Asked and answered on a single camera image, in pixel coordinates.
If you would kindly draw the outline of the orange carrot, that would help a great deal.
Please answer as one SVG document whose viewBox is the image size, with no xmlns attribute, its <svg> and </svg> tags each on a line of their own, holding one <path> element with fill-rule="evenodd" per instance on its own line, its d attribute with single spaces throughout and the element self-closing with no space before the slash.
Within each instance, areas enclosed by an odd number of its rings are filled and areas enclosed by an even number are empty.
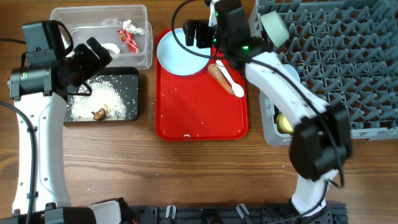
<svg viewBox="0 0 398 224">
<path fill-rule="evenodd" d="M 215 64 L 209 64 L 208 73 L 218 82 L 218 84 L 230 95 L 234 94 L 231 85 L 226 81 L 223 73 Z"/>
</svg>

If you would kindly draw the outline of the light blue plate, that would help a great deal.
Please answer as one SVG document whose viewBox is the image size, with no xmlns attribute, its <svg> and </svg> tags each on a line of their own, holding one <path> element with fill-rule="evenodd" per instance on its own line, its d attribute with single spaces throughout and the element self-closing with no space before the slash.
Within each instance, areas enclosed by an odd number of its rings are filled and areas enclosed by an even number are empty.
<svg viewBox="0 0 398 224">
<path fill-rule="evenodd" d="M 209 59 L 193 55 L 178 45 L 172 31 L 168 31 L 157 46 L 157 59 L 166 71 L 179 76 L 193 75 L 202 70 Z"/>
</svg>

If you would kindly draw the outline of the brown food scrap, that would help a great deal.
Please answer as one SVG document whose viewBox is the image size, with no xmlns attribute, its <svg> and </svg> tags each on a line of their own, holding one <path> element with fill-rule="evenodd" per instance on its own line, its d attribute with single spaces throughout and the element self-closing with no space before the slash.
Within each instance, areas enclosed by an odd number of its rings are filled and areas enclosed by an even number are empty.
<svg viewBox="0 0 398 224">
<path fill-rule="evenodd" d="M 99 109 L 97 112 L 92 111 L 91 114 L 93 115 L 93 119 L 95 121 L 104 120 L 106 117 L 106 111 L 104 108 Z"/>
</svg>

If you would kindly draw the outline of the red snack wrapper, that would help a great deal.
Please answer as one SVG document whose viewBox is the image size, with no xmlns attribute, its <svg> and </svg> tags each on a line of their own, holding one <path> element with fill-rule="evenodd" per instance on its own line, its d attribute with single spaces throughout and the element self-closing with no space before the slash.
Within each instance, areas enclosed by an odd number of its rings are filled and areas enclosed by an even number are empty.
<svg viewBox="0 0 398 224">
<path fill-rule="evenodd" d="M 130 53 L 136 54 L 140 52 L 139 47 L 136 44 L 136 41 L 133 39 L 131 33 L 124 29 L 120 29 L 117 31 L 117 35 L 121 39 L 122 43 L 127 47 Z"/>
</svg>

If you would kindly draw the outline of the white plastic spoon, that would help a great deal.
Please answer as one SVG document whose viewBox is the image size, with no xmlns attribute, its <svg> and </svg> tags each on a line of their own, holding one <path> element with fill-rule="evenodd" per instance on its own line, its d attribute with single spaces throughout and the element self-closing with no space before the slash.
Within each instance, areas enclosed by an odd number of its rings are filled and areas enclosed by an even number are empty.
<svg viewBox="0 0 398 224">
<path fill-rule="evenodd" d="M 234 95 L 237 96 L 238 98 L 242 98 L 245 95 L 245 91 L 243 90 L 243 87 L 241 85 L 237 84 L 232 79 L 231 75 L 229 74 L 227 68 L 222 63 L 222 61 L 221 60 L 217 60 L 216 61 L 216 66 L 221 70 L 223 76 L 225 77 L 225 79 L 227 79 L 227 81 L 231 85 L 231 89 L 232 89 Z"/>
</svg>

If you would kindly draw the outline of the pale green bowl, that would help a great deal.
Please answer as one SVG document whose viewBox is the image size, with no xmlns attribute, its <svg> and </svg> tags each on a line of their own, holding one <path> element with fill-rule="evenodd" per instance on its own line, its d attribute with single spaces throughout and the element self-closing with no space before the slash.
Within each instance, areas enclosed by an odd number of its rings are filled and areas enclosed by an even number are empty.
<svg viewBox="0 0 398 224">
<path fill-rule="evenodd" d="M 267 35 L 277 48 L 289 39 L 289 32 L 278 13 L 272 11 L 263 14 L 260 19 Z"/>
</svg>

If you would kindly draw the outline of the white tissue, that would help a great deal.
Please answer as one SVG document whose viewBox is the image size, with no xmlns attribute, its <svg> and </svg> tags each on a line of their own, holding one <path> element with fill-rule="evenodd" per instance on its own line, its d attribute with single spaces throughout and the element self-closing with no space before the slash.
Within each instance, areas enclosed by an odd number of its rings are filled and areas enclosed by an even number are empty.
<svg viewBox="0 0 398 224">
<path fill-rule="evenodd" d="M 123 29 L 130 34 L 139 34 L 139 35 L 145 34 L 145 30 L 141 27 L 136 27 L 135 25 L 133 25 L 131 20 L 122 22 L 122 25 Z"/>
</svg>

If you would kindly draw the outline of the yellow cup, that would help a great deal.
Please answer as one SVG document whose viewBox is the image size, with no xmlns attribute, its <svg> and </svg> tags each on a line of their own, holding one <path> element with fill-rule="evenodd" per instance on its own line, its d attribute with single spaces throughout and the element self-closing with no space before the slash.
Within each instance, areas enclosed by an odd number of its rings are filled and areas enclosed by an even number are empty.
<svg viewBox="0 0 398 224">
<path fill-rule="evenodd" d="M 289 120 L 283 115 L 283 114 L 278 114 L 275 123 L 277 125 L 278 132 L 281 134 L 293 134 L 294 129 L 290 125 Z"/>
</svg>

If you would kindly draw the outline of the light blue bowl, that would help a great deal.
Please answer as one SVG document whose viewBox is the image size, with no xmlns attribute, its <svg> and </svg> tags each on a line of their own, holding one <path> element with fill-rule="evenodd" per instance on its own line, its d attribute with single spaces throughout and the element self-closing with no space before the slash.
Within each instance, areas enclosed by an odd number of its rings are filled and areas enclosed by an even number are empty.
<svg viewBox="0 0 398 224">
<path fill-rule="evenodd" d="M 283 67 L 290 73 L 291 76 L 300 82 L 300 77 L 295 67 L 289 64 L 283 64 Z"/>
</svg>

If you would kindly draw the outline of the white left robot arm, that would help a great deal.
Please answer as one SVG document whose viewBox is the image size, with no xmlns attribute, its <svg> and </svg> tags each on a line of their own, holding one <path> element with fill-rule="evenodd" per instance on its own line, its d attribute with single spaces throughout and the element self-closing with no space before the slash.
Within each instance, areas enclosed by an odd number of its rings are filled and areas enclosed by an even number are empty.
<svg viewBox="0 0 398 224">
<path fill-rule="evenodd" d="M 7 223 L 134 223 L 122 198 L 73 207 L 63 166 L 63 122 L 68 97 L 107 66 L 112 58 L 94 38 L 64 45 L 60 21 L 22 28 L 27 51 L 8 80 L 19 123 L 19 175 Z"/>
</svg>

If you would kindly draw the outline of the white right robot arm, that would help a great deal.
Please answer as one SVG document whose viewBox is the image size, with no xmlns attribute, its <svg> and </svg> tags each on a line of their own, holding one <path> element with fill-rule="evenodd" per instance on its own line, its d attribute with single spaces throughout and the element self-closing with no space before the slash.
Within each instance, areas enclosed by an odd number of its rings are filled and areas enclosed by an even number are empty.
<svg viewBox="0 0 398 224">
<path fill-rule="evenodd" d="M 215 47 L 233 69 L 244 69 L 249 83 L 278 107 L 294 129 L 289 158 L 298 173 L 291 204 L 298 217 L 310 218 L 326 205 L 333 179 L 353 154 L 349 113 L 342 103 L 330 105 L 305 88 L 285 69 L 278 55 L 261 37 L 252 36 L 240 1 L 205 1 L 207 20 L 188 20 L 183 25 L 184 50 L 193 45 Z"/>
</svg>

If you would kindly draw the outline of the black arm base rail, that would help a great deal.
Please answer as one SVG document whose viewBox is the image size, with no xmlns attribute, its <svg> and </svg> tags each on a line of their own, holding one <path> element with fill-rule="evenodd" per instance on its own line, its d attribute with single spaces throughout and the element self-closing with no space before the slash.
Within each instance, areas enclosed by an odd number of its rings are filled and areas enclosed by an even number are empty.
<svg viewBox="0 0 398 224">
<path fill-rule="evenodd" d="M 299 217 L 289 203 L 266 204 L 258 207 L 177 207 L 131 206 L 138 223 L 206 224 L 206 223 L 325 223 L 348 224 L 344 203 L 326 203 L 316 213 Z"/>
</svg>

